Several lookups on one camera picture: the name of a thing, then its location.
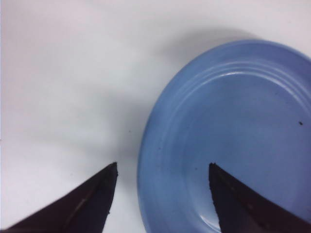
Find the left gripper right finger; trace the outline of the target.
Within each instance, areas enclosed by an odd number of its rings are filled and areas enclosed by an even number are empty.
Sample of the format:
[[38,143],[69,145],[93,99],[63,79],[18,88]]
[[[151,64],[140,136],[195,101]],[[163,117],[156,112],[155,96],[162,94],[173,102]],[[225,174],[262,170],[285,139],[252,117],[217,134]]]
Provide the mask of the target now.
[[209,188],[223,233],[309,233],[310,223],[269,201],[215,163]]

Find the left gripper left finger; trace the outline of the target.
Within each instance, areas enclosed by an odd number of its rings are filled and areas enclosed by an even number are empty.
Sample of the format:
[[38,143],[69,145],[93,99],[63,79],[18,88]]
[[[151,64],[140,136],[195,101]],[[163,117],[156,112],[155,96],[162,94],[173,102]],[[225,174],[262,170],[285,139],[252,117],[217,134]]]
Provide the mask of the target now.
[[110,213],[117,183],[117,163],[111,163],[62,198],[4,233],[101,233]]

